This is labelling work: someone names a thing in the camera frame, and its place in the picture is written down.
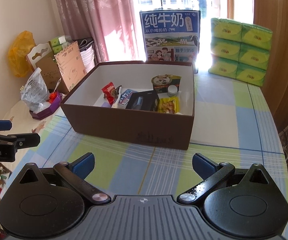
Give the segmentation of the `brown cardboard carry box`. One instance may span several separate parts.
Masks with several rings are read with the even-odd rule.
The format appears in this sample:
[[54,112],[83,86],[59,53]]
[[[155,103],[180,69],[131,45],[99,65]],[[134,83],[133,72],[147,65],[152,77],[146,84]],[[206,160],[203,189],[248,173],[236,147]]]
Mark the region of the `brown cardboard carry box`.
[[33,70],[37,67],[41,69],[41,75],[48,89],[54,89],[58,81],[61,80],[57,90],[60,93],[68,94],[69,91],[48,42],[32,48],[31,52],[26,56],[26,60]]

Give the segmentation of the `blue milk carton box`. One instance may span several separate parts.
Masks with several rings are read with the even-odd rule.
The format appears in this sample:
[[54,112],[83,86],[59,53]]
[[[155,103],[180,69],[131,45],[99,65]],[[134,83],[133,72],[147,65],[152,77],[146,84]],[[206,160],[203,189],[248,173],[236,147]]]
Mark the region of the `blue milk carton box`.
[[196,65],[200,47],[201,11],[141,11],[140,20],[146,60]]

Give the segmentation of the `brown cardboard storage box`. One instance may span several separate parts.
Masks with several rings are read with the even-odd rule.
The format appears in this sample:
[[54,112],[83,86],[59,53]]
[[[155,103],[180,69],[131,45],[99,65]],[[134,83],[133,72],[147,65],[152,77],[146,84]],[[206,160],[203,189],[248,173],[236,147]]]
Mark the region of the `brown cardboard storage box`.
[[[102,88],[108,83],[123,90],[147,91],[152,78],[181,77],[178,114],[103,107]],[[191,63],[165,61],[104,62],[92,69],[62,100],[77,133],[135,144],[186,150],[194,123],[194,70]]]

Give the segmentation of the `purple cosmetic tube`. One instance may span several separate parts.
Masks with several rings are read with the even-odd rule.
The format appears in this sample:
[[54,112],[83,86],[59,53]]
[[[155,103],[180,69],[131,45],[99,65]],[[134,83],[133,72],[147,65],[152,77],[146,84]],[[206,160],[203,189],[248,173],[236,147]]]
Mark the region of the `purple cosmetic tube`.
[[111,108],[111,104],[109,102],[102,103],[101,107]]

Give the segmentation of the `orange plastic bag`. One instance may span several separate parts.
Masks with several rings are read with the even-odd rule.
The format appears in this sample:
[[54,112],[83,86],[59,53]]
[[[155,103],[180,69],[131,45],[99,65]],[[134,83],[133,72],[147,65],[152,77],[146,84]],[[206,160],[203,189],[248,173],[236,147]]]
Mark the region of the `orange plastic bag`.
[[33,70],[27,55],[36,46],[32,32],[23,31],[13,41],[8,50],[8,64],[15,77],[25,77]]

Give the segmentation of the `yellow snack packet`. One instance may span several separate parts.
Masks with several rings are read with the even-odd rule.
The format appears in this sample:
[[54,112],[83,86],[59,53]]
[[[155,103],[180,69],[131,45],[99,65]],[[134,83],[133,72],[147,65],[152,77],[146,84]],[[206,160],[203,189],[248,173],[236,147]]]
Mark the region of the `yellow snack packet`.
[[177,96],[161,98],[158,105],[159,113],[177,114],[180,112],[180,103]]

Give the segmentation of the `small white jar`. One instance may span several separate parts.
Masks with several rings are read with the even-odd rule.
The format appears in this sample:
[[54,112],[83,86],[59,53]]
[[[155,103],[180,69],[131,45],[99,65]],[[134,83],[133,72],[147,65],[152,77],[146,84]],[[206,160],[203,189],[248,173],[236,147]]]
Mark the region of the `small white jar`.
[[170,85],[167,88],[167,94],[169,97],[177,96],[179,89],[176,85]]

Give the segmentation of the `leopard print hair claw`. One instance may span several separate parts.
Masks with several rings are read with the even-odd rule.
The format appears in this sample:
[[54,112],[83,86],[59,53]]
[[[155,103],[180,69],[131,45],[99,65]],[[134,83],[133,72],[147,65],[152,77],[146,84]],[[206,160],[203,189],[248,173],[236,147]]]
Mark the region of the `leopard print hair claw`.
[[114,85],[107,85],[104,87],[104,98],[108,99],[108,98],[113,98],[113,99],[117,99],[119,96],[119,90],[120,90],[121,86],[118,87],[114,87]]

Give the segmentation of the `red snack packet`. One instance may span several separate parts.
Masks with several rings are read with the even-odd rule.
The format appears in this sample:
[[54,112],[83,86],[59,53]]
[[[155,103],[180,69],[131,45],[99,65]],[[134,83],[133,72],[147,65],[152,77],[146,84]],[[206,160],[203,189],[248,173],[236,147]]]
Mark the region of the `red snack packet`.
[[117,91],[112,82],[109,82],[102,88],[104,98],[107,99],[108,103],[112,106],[117,99]]

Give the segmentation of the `white toothbrush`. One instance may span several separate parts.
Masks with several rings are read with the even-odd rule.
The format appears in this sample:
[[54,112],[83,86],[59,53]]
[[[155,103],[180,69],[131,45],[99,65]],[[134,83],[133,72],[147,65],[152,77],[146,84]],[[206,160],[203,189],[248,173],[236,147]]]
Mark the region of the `white toothbrush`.
[[119,86],[115,89],[115,101],[111,106],[112,108],[119,108],[119,101],[121,98],[121,90],[122,90],[121,86]]

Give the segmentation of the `green tissue pack bundle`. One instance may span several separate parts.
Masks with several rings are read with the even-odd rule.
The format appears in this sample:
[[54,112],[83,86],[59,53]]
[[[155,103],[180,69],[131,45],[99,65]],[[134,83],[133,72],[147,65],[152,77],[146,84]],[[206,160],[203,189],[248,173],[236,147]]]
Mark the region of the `green tissue pack bundle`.
[[212,65],[208,72],[262,87],[273,32],[256,24],[211,19]]

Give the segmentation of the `checked pastel tablecloth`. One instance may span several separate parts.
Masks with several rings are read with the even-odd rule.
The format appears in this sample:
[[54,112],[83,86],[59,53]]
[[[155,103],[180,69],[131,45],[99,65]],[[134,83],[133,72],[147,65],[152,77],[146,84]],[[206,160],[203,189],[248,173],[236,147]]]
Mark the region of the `checked pastel tablecloth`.
[[85,152],[96,158],[88,177],[110,194],[177,195],[200,181],[192,156],[200,152],[237,168],[265,166],[288,199],[288,172],[282,146],[261,90],[253,85],[200,72],[195,78],[195,114],[187,150],[153,148],[76,133],[62,112],[42,130],[42,141],[14,169],[25,163],[49,167]]

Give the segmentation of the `black electronics box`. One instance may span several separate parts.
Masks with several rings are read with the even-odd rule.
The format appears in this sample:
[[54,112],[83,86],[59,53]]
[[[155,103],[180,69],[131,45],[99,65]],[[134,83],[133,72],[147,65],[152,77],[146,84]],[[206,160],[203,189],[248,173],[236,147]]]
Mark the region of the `black electronics box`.
[[126,109],[156,112],[159,101],[159,96],[155,90],[136,92],[131,95]]

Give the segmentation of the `clear plastic bag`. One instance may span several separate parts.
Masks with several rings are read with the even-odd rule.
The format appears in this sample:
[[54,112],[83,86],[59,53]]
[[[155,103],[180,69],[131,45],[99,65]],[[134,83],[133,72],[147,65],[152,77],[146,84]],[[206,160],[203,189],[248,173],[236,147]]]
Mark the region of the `clear plastic bag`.
[[20,89],[21,100],[34,113],[40,113],[50,106],[48,102],[50,93],[41,75],[41,71],[37,67],[27,80],[27,83]]

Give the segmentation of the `white plastic buckets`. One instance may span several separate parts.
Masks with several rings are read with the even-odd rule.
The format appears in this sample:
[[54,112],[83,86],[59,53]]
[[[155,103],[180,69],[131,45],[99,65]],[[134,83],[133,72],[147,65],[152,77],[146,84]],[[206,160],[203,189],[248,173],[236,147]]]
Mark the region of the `white plastic buckets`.
[[74,40],[77,42],[81,58],[87,73],[95,67],[94,40],[92,37]]

